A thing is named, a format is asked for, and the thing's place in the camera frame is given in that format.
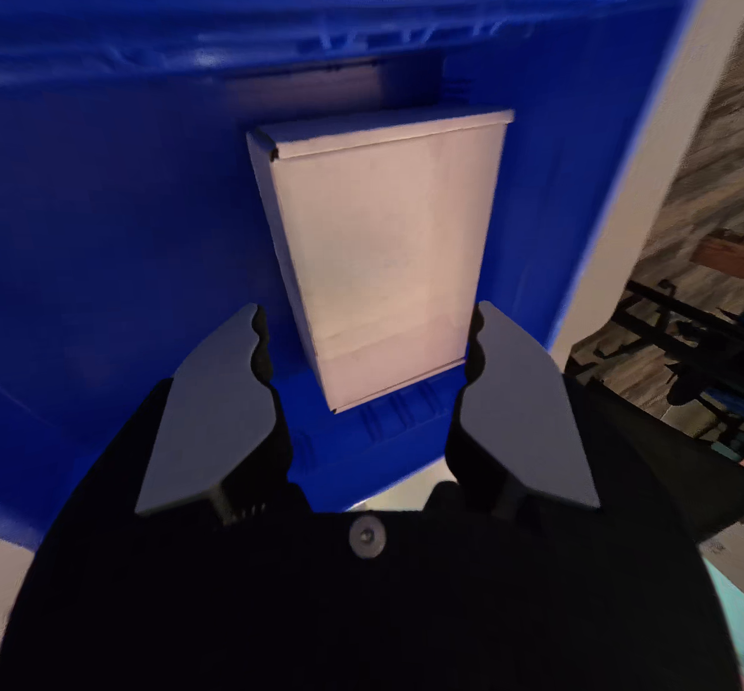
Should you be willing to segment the white cardboard box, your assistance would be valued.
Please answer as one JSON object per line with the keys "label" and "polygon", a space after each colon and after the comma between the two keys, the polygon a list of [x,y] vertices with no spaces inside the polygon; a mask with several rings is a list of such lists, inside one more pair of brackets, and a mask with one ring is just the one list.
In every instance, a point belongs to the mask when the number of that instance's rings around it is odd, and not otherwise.
{"label": "white cardboard box", "polygon": [[333,412],[463,364],[514,119],[433,106],[247,133],[303,349]]}

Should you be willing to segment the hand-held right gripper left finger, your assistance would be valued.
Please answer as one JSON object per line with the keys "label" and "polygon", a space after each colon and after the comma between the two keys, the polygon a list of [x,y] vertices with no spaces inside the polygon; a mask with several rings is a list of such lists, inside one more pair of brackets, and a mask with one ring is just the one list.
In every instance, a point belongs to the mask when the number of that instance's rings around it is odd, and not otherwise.
{"label": "hand-held right gripper left finger", "polygon": [[266,513],[292,442],[273,385],[266,312],[248,304],[181,363],[136,504],[140,517],[206,502],[221,521]]}

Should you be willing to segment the black chair base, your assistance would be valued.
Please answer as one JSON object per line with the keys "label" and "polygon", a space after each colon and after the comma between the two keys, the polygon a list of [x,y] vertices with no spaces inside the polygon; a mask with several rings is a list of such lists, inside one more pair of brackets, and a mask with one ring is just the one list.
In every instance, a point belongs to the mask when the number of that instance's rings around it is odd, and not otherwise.
{"label": "black chair base", "polygon": [[608,384],[613,367],[654,355],[662,366],[653,372],[661,390],[649,402],[657,418],[743,465],[743,315],[684,303],[669,279],[656,287],[630,281],[610,325],[627,339],[608,350],[598,343],[588,360],[572,351],[567,373]]}

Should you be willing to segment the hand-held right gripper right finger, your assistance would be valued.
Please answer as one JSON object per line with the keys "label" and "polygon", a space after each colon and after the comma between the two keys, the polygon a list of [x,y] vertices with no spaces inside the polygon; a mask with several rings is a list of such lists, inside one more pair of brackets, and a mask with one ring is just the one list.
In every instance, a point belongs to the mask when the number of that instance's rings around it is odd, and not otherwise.
{"label": "hand-held right gripper right finger", "polygon": [[514,519],[525,501],[538,499],[598,512],[563,373],[538,342],[486,300],[473,311],[464,372],[446,463],[468,510]]}

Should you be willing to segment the blue plastic bin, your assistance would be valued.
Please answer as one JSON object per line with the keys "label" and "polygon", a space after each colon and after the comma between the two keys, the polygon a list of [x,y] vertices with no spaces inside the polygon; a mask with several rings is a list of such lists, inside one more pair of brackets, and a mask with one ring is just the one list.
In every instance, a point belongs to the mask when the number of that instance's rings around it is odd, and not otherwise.
{"label": "blue plastic bin", "polygon": [[2,540],[32,552],[154,385],[247,303],[316,510],[443,454],[460,371],[333,415],[245,133],[515,111],[479,300],[550,347],[699,0],[2,0]]}

